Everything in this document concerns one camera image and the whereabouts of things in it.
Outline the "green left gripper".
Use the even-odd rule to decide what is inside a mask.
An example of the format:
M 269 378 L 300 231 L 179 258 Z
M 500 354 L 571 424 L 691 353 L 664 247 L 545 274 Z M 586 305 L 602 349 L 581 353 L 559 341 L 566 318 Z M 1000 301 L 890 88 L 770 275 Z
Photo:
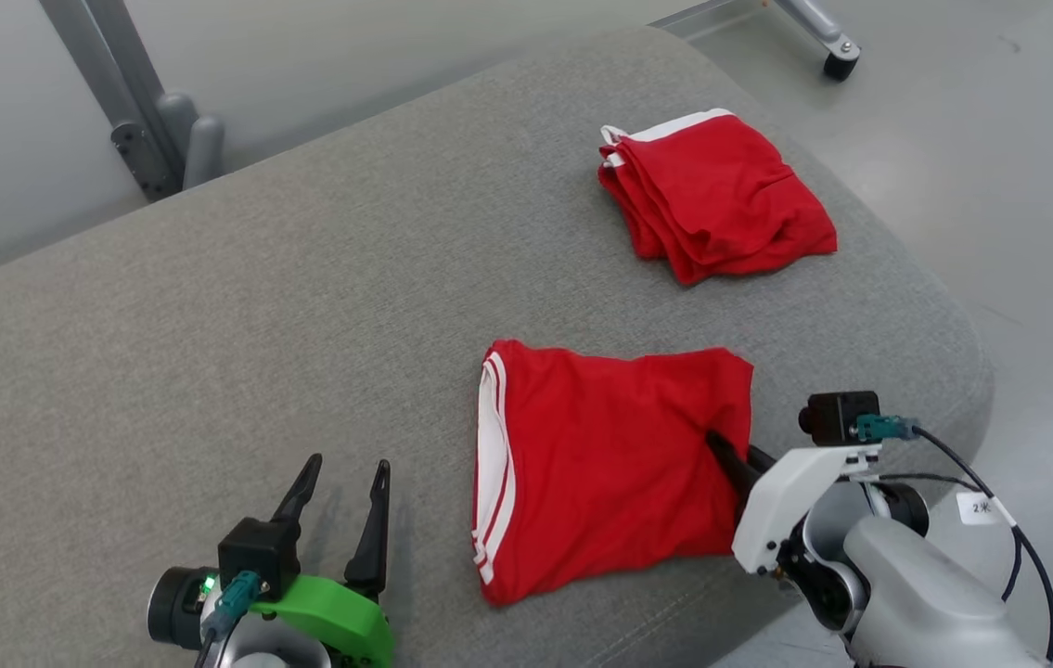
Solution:
M 319 453 L 307 457 L 272 513 L 272 523 L 300 524 L 323 461 Z M 334 579 L 298 575 L 281 600 L 256 600 L 250 606 L 251 616 L 289 627 L 294 638 L 322 651 L 326 668 L 393 668 L 393 631 L 374 601 L 380 600 L 388 586 L 391 478 L 391 461 L 381 459 L 369 489 L 365 528 L 345 565 L 345 586 Z

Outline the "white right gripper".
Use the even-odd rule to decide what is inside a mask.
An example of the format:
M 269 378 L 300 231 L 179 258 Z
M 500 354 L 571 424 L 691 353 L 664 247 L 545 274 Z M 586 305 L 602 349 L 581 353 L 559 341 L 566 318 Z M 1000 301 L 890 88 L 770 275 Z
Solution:
M 758 445 L 740 453 L 716 430 L 706 441 L 743 508 L 731 550 L 746 573 L 774 570 L 781 543 L 797 527 L 810 557 L 838 559 L 856 523 L 886 510 L 862 483 L 839 482 L 865 473 L 880 455 L 879 443 L 794 448 L 777 461 Z

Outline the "red Bulls jersey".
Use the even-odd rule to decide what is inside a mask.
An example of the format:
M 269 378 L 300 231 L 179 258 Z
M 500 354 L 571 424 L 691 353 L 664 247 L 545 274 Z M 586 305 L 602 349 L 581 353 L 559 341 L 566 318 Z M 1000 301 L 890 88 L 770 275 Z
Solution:
M 481 593 L 510 606 L 671 558 L 728 557 L 754 368 L 726 348 L 601 358 L 496 340 L 481 365 L 470 537 Z

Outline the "red shorts with white stripe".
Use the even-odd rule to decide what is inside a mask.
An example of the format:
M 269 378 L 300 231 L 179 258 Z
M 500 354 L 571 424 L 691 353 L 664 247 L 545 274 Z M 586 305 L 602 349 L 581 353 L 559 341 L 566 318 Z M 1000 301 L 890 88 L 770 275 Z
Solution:
M 620 209 L 634 254 L 665 261 L 680 284 L 768 274 L 839 248 L 826 207 L 734 111 L 599 134 L 598 181 Z

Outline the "black caster wheel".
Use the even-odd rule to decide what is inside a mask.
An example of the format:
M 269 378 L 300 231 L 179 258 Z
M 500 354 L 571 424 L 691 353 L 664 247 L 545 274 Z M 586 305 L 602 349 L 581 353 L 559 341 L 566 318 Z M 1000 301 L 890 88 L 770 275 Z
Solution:
M 823 73 L 828 79 L 835 82 L 845 82 L 855 71 L 861 50 L 857 43 L 840 41 L 828 46 L 828 56 L 823 65 Z

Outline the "grey rounded frame tube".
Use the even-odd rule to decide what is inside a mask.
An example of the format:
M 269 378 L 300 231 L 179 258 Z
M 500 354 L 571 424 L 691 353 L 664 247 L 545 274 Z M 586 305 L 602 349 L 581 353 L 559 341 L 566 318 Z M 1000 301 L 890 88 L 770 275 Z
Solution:
M 187 94 L 168 92 L 158 98 L 156 107 L 164 122 L 168 139 L 178 153 L 181 161 L 179 171 L 183 179 L 183 174 L 186 173 L 192 125 L 199 119 L 196 103 Z
M 200 115 L 188 127 L 184 158 L 185 191 L 202 186 L 224 174 L 225 124 L 212 115 Z

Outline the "dark metal post bracket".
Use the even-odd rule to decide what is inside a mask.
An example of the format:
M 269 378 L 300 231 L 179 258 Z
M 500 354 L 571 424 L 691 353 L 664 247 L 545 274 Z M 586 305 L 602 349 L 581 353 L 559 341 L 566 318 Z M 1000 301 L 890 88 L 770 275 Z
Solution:
M 136 122 L 119 123 L 110 132 L 110 143 L 150 202 L 161 201 L 181 190 L 181 182 L 147 127 Z

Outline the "grey metal frame leg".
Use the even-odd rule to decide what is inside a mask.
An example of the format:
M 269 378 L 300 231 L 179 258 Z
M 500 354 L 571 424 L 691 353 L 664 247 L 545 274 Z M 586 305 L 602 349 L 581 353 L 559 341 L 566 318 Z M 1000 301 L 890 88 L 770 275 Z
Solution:
M 839 21 L 823 8 L 820 0 L 772 0 L 772 3 L 797 21 L 832 56 L 843 60 L 856 60 L 860 56 L 860 46 L 845 33 Z

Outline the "grey partition base rail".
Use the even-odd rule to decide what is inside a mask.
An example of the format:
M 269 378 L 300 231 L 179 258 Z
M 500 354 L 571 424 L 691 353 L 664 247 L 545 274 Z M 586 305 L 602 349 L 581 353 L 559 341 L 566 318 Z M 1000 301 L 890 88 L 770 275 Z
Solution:
M 675 12 L 649 23 L 649 27 L 670 33 L 692 34 L 722 30 L 726 25 L 746 20 L 767 5 L 763 0 L 706 0 L 683 11 Z

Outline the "grey metal partition post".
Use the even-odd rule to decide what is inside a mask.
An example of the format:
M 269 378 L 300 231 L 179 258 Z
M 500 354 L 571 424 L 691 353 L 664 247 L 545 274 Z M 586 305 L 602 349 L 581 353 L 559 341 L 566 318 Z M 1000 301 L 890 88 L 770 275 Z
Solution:
M 110 132 L 122 122 L 147 127 L 182 190 L 181 161 L 156 107 L 164 89 L 123 0 L 38 0 L 38 3 L 106 115 Z

